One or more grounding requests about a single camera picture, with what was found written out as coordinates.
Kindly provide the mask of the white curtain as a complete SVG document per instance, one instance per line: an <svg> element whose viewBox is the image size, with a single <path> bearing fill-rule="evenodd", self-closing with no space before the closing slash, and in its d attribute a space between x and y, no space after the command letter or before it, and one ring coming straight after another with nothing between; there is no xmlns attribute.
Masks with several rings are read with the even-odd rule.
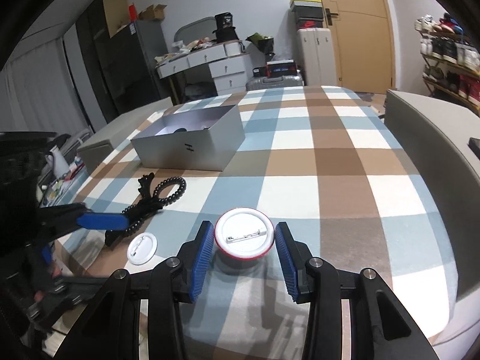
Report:
<svg viewBox="0 0 480 360"><path fill-rule="evenodd" d="M1 131L74 135L87 127L61 40L40 45L1 69Z"/></svg>

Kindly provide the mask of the shoe rack with sneakers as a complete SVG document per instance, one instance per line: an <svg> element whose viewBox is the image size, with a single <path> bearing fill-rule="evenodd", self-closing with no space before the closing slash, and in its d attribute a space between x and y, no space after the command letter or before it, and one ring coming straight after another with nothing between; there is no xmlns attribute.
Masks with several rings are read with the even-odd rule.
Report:
<svg viewBox="0 0 480 360"><path fill-rule="evenodd" d="M422 80L432 98L479 114L479 51L449 13L438 20L425 15L414 29L420 34L425 65Z"/></svg>

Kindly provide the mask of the white drawer desk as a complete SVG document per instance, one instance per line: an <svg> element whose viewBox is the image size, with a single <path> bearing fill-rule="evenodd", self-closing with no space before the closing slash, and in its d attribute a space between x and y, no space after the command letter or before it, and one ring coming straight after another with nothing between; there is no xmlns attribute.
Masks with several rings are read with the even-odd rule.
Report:
<svg viewBox="0 0 480 360"><path fill-rule="evenodd" d="M239 40L175 55L160 63L156 71L160 79L171 79L178 73L205 66L208 66L218 95L245 91L248 80L253 77L251 57Z"/></svg>

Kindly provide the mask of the small white pin badge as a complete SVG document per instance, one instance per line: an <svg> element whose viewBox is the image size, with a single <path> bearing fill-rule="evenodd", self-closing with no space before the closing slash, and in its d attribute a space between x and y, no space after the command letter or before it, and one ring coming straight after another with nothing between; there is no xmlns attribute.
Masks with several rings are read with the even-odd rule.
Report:
<svg viewBox="0 0 480 360"><path fill-rule="evenodd" d="M128 261L134 266L148 263L155 255L157 246L157 238L152 233L144 232L135 236L128 245Z"/></svg>

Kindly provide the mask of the black hair claw clip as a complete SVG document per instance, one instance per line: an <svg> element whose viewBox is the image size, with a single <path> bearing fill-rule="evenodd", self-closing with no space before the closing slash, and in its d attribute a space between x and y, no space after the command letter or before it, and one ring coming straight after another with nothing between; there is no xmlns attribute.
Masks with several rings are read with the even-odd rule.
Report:
<svg viewBox="0 0 480 360"><path fill-rule="evenodd" d="M141 178L138 179L138 183L140 185L138 191L141 196L141 199L149 199L151 198L151 182L154 180L155 174L153 172L143 175Z"/></svg>

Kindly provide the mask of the beige upright suitcase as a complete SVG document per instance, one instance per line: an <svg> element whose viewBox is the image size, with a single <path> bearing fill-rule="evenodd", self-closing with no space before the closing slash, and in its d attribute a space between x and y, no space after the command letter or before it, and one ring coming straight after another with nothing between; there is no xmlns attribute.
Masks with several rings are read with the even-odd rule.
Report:
<svg viewBox="0 0 480 360"><path fill-rule="evenodd" d="M330 30L302 28L297 36L307 86L336 86L338 78Z"/></svg>

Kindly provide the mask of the black red box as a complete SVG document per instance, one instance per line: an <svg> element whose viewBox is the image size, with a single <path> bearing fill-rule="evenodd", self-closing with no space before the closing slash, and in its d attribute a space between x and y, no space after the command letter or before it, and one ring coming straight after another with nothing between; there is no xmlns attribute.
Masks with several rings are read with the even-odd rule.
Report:
<svg viewBox="0 0 480 360"><path fill-rule="evenodd" d="M267 77L270 78L296 76L298 74L297 65L292 59L267 62L266 73Z"/></svg>

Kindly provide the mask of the white bottle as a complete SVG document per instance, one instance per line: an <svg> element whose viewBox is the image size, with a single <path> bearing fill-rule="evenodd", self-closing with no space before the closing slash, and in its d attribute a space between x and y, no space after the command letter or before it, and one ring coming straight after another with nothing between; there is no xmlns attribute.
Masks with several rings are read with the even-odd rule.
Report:
<svg viewBox="0 0 480 360"><path fill-rule="evenodd" d="M68 162L57 145L54 145L46 153L45 158L56 179L64 178L71 171Z"/></svg>

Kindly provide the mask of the wooden door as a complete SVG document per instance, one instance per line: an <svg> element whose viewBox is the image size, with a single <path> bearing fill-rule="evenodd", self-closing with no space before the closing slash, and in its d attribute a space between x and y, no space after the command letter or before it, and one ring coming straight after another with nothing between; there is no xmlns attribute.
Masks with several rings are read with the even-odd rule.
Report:
<svg viewBox="0 0 480 360"><path fill-rule="evenodd" d="M395 83L391 17L386 0L321 0L332 34L337 83L384 94Z"/></svg>

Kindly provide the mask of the silver flat suitcase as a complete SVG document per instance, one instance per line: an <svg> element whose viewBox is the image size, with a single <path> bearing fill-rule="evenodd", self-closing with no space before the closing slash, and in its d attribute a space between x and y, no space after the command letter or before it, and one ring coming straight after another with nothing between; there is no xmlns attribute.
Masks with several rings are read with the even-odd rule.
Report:
<svg viewBox="0 0 480 360"><path fill-rule="evenodd" d="M300 75L297 76L279 76L279 77L252 77L247 81L247 91L261 89L287 88L303 86L304 80Z"/></svg>

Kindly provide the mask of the grey bed footboard left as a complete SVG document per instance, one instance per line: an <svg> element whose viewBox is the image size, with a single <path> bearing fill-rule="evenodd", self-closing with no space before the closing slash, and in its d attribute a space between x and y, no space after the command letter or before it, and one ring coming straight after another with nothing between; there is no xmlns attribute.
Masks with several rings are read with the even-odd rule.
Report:
<svg viewBox="0 0 480 360"><path fill-rule="evenodd" d="M118 116L92 135L86 142L82 143L77 150L77 154L85 164L87 172L91 174L107 155L118 147L118 145L147 120L150 115L156 111L168 109L172 105L171 97L166 97L141 106Z"/></svg>

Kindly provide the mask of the silver cardboard box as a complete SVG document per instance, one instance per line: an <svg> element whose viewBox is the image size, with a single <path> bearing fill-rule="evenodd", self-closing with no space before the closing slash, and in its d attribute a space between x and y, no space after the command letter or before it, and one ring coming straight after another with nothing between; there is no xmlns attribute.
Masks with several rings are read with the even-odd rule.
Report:
<svg viewBox="0 0 480 360"><path fill-rule="evenodd" d="M237 106L162 116L131 139L148 168L223 171L245 139Z"/></svg>

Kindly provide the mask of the cardboard boxes on fridge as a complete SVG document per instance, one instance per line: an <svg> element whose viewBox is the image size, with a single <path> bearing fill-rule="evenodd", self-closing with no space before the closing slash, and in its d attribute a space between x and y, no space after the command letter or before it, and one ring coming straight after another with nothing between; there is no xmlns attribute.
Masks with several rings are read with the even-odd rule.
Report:
<svg viewBox="0 0 480 360"><path fill-rule="evenodd" d="M153 4L142 11L135 5L128 4L127 0L102 0L106 27L110 38L135 20L163 20L166 5Z"/></svg>

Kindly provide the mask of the grey bed frame right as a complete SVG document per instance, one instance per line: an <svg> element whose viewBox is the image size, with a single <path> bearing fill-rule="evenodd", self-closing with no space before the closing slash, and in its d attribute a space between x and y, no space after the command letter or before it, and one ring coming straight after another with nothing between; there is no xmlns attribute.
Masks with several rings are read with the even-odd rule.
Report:
<svg viewBox="0 0 480 360"><path fill-rule="evenodd" d="M469 147L479 137L479 117L451 102L389 90L385 126L439 209L456 261L456 299L462 300L479 289L479 158Z"/></svg>

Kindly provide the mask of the yellow-lid shoebox stack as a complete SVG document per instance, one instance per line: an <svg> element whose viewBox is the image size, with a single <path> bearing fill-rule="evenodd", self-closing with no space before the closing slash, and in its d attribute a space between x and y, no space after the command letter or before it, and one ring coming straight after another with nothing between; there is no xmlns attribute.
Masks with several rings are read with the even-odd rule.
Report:
<svg viewBox="0 0 480 360"><path fill-rule="evenodd" d="M297 29L322 28L324 8L321 0L290 0L289 9Z"/></svg>

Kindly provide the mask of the black refrigerator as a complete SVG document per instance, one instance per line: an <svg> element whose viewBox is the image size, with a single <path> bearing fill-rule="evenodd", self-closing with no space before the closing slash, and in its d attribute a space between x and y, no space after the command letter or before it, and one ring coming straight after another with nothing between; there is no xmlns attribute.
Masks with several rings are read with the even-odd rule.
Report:
<svg viewBox="0 0 480 360"><path fill-rule="evenodd" d="M135 20L110 37L104 24L83 14L76 32L85 68L106 122L172 95L156 72L168 51L159 21Z"/></svg>

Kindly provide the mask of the black hat box stack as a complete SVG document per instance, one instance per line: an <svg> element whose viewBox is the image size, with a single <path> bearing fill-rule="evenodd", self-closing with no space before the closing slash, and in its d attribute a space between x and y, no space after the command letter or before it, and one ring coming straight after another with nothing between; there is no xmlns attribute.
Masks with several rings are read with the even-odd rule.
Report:
<svg viewBox="0 0 480 360"><path fill-rule="evenodd" d="M233 15L230 12L223 12L214 16L216 29L212 32L217 43L237 41L239 39L236 28L233 26Z"/></svg>

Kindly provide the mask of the black flower bouquet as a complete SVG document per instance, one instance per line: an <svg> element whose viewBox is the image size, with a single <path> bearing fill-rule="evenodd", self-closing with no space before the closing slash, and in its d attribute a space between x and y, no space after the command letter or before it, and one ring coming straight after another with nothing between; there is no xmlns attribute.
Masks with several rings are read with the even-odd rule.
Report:
<svg viewBox="0 0 480 360"><path fill-rule="evenodd" d="M262 54L272 55L274 53L274 38L254 33L247 38Z"/></svg>

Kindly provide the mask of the large white red-rimmed badge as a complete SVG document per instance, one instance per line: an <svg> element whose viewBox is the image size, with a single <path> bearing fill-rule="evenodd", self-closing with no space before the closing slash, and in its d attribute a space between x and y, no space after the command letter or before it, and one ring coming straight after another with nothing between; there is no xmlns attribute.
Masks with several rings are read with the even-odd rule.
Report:
<svg viewBox="0 0 480 360"><path fill-rule="evenodd" d="M250 261L263 257L274 243L272 221L262 212L249 207L226 211L216 221L214 238L228 257Z"/></svg>

